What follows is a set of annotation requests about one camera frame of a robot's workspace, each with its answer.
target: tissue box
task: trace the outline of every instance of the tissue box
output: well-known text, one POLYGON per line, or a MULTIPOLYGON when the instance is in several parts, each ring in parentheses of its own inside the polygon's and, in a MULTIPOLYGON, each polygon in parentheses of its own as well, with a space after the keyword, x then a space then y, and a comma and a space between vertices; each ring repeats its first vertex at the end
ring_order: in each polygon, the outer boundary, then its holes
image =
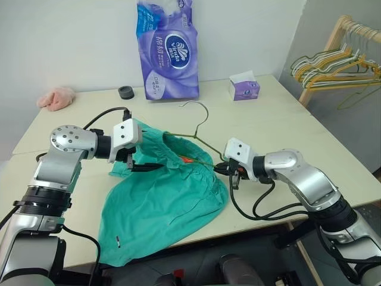
POLYGON ((230 76, 229 93, 233 100, 253 100, 258 98, 260 85, 252 71, 230 76))

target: table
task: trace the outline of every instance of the table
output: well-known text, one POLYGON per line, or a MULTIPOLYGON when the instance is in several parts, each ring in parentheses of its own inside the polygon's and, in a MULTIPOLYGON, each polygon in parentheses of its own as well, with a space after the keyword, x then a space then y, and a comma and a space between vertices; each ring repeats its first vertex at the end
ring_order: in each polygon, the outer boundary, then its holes
MULTIPOLYGON (((257 79, 261 85, 259 98, 234 102, 228 93, 228 80, 200 83, 199 100, 208 107, 210 113, 208 121, 199 128, 198 134, 202 139, 221 151, 231 137, 243 140, 256 152, 263 154, 282 148, 295 148, 303 153, 307 162, 321 169, 353 206, 381 198, 380 183, 273 76, 259 76, 257 79)), ((2 172, 0 217, 4 217, 12 202, 19 200, 25 193, 36 167, 35 157, 49 148, 49 134, 59 125, 84 126, 100 112, 124 105, 132 111, 133 117, 173 133, 193 133, 195 126, 205 118, 205 110, 196 104, 178 107, 183 101, 151 102, 145 99, 143 88, 134 88, 134 91, 136 96, 128 101, 120 99, 117 90, 83 92, 63 110, 53 113, 41 110, 2 172)), ((108 114, 93 127, 110 134, 112 127, 121 121, 122 114, 122 111, 108 114)), ((210 151, 213 160, 219 162, 218 154, 200 146, 210 151)), ((73 206, 65 214, 65 224, 69 228, 97 237, 105 198, 121 180, 108 176, 111 168, 112 165, 105 160, 83 161, 82 173, 72 195, 73 206)), ((220 177, 227 184, 227 177, 220 177)), ((235 191, 236 200, 250 213, 254 201, 267 188, 267 185, 241 181, 239 190, 235 191)), ((294 202, 296 198, 288 186, 278 182, 273 193, 260 204, 258 212, 267 213, 294 202)), ((176 245, 287 220, 254 222, 242 217, 229 202, 217 218, 176 245)), ((60 233, 60 237, 67 241, 65 266, 94 261, 95 247, 87 240, 65 232, 60 233)))

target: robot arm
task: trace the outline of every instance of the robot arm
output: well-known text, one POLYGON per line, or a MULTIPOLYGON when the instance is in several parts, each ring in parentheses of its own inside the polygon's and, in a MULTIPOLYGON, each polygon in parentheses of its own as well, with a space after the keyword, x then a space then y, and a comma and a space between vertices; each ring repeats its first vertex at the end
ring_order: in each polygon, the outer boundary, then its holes
POLYGON ((50 234, 59 233, 63 227, 63 214, 71 207, 81 160, 96 157, 110 163, 123 161, 127 168, 137 171, 140 167, 159 168, 134 164, 132 154, 141 139, 142 131, 131 118, 115 125, 111 136, 73 125, 52 131, 49 151, 40 157, 26 194, 14 203, 18 211, 11 216, 0 244, 0 282, 16 279, 20 269, 23 275, 43 273, 54 281, 62 270, 65 242, 50 234))
POLYGON ((344 200, 333 182, 306 163, 299 151, 284 149, 259 156, 249 145, 232 138, 225 156, 245 168, 250 180, 271 178, 288 184, 319 234, 321 231, 333 244, 330 254, 347 278, 363 286, 381 285, 381 238, 344 200))

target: pink plush toy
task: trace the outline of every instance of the pink plush toy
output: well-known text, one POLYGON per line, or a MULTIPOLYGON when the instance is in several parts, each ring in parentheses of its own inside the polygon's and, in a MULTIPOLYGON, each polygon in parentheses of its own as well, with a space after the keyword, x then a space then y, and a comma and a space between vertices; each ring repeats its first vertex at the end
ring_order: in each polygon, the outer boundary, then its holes
POLYGON ((60 110, 73 102, 76 93, 71 88, 57 87, 37 100, 38 107, 49 111, 60 110))

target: teal fabric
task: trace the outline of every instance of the teal fabric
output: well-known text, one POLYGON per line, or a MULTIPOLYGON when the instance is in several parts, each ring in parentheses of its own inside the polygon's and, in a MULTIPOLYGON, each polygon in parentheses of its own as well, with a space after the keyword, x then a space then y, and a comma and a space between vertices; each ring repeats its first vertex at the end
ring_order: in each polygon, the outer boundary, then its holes
POLYGON ((110 175, 125 180, 108 194, 99 231, 101 262, 112 266, 155 253, 197 231, 223 210, 228 198, 212 166, 184 163, 178 156, 212 164, 208 153, 188 140, 139 125, 145 132, 134 160, 164 167, 133 173, 124 163, 115 163, 110 175))

